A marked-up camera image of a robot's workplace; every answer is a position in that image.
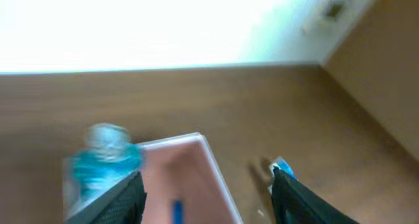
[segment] brown wall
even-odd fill
[[[325,66],[417,159],[418,32],[418,0],[379,0]]]

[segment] wall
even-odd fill
[[[380,0],[325,69],[419,159],[419,3]]]
[[[0,72],[318,63],[370,1],[304,35],[319,0],[4,0]]]

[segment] pink tray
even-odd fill
[[[181,200],[185,223],[243,223],[205,137],[199,133],[139,144],[147,201],[142,223],[173,223]]]

